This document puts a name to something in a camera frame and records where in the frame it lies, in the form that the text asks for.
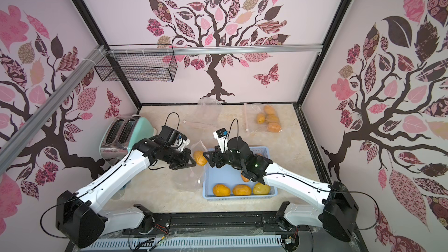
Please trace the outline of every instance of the tree trunk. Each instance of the tree trunk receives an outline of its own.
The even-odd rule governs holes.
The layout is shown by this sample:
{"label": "tree trunk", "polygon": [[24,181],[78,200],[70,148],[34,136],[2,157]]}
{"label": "tree trunk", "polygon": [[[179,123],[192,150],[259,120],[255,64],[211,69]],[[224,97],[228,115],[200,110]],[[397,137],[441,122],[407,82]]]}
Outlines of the tree trunk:
{"label": "tree trunk", "polygon": [[225,54],[219,55],[219,54],[213,54],[211,55],[211,63],[208,66],[207,74],[211,77],[213,80],[213,84],[215,84],[215,87],[206,95],[206,97],[210,97],[215,95],[216,100],[219,100],[221,102],[226,102],[225,100],[221,99],[221,95],[224,96],[234,96],[235,94],[229,93],[226,90],[222,88],[223,83],[218,77],[218,73],[215,70],[215,67],[220,63],[221,58],[225,56]]}

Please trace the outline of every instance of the pink wall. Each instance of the pink wall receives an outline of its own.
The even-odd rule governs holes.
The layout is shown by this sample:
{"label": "pink wall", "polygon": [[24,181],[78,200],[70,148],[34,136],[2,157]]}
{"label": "pink wall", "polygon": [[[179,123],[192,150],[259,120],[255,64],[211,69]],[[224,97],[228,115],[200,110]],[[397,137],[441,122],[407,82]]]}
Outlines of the pink wall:
{"label": "pink wall", "polygon": [[[370,251],[445,251],[448,0],[355,0],[304,110]],[[357,224],[375,222],[354,194]]]}
{"label": "pink wall", "polygon": [[[2,0],[0,146],[94,47],[96,42],[70,0]],[[74,192],[104,172],[107,165],[98,147],[110,117],[135,111],[120,83],[102,83],[94,71],[82,80],[0,176],[2,251],[64,249],[67,240],[40,229],[41,214],[59,194]],[[43,224],[60,235],[54,212]]]}

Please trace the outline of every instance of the wall mural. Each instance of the wall mural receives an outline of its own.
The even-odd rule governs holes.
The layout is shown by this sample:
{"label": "wall mural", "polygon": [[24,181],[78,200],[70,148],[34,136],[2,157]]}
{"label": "wall mural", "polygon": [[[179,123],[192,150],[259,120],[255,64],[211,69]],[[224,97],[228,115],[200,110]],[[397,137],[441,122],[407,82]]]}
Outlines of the wall mural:
{"label": "wall mural", "polygon": [[[448,185],[436,181],[445,175],[448,166],[422,162],[413,154],[414,150],[426,149],[448,156],[447,150],[425,143],[431,137],[422,134],[431,131],[434,137],[448,140],[448,122],[438,119],[448,115],[448,98],[435,101],[431,98],[436,90],[448,90],[448,77],[444,77],[448,59],[427,62],[438,48],[437,52],[448,49],[447,6],[448,0],[428,0],[426,4],[423,0],[404,0],[406,17],[419,23],[416,33],[406,18],[392,15],[383,19],[388,23],[388,33],[380,34],[373,25],[362,50],[359,44],[348,50],[348,65],[339,71],[341,78],[331,85],[335,97],[341,101],[336,111],[340,111],[340,123],[345,128],[342,143],[337,153],[323,146],[322,149],[330,159],[330,175],[334,170],[340,181],[340,164],[348,148],[353,141],[361,141],[359,152],[366,153],[367,164],[373,159],[379,161],[380,187],[384,189],[388,184],[397,201],[428,227],[426,200],[441,226],[448,230]],[[447,32],[441,43],[436,24],[441,25],[443,33]],[[415,55],[390,52],[389,43],[411,49]],[[399,108],[404,102],[414,104],[414,108]],[[423,114],[434,119],[423,121]],[[394,146],[391,143],[396,139],[406,139],[409,143]],[[389,160],[390,168],[384,164],[385,160]],[[397,165],[406,173],[395,170]],[[413,174],[427,177],[413,178]],[[382,212],[376,209],[375,214],[382,215]],[[412,240],[395,236],[384,215],[375,229],[380,243],[392,244],[391,251],[425,251]]]}
{"label": "wall mural", "polygon": [[[278,34],[287,24],[286,20],[274,20],[282,8],[275,6],[278,0],[245,0],[242,4],[240,0],[191,0],[187,6],[178,6],[176,1],[179,0],[149,0],[156,19],[148,20],[147,30],[160,37],[159,44],[173,44],[174,47],[282,45],[289,37]],[[206,68],[215,85],[206,96],[214,95],[225,102],[221,96],[234,93],[223,88],[216,66],[233,66],[238,62],[248,67],[248,62],[257,63],[269,57],[268,53],[208,54],[176,56],[176,60],[183,61],[185,68]],[[278,80],[277,71],[278,64],[267,75],[253,77],[267,86]]]}

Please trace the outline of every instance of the black wire basket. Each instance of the black wire basket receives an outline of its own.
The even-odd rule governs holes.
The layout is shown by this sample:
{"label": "black wire basket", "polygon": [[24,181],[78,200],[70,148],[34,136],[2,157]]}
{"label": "black wire basket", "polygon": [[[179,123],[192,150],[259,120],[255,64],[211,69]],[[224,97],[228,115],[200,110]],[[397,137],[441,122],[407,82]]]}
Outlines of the black wire basket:
{"label": "black wire basket", "polygon": [[101,81],[119,81],[122,77],[126,77],[129,81],[174,81],[177,62],[172,45],[151,45],[157,45],[160,52],[145,53],[142,50],[136,53],[134,50],[133,53],[114,53],[112,51],[109,57],[118,63],[119,69],[114,70],[109,60],[104,58],[95,65],[96,73]]}

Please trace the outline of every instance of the plastic bag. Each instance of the plastic bag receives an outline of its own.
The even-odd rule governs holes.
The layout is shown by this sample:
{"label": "plastic bag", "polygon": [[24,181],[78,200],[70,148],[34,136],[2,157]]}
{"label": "plastic bag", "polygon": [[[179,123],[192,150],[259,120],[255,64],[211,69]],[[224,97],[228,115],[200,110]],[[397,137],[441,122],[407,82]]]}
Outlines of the plastic bag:
{"label": "plastic bag", "polygon": [[191,127],[216,126],[221,108],[221,103],[216,99],[209,97],[201,98],[198,101],[195,112],[188,115],[184,123]]}
{"label": "plastic bag", "polygon": [[[205,148],[202,141],[193,144],[190,149],[191,157],[193,157],[194,151],[207,151],[207,148]],[[202,188],[203,174],[204,166],[196,165],[177,170],[176,175],[172,177],[172,181],[174,182],[174,186],[177,190],[195,193]]]}
{"label": "plastic bag", "polygon": [[280,119],[273,106],[262,103],[243,106],[247,132],[281,132]]}

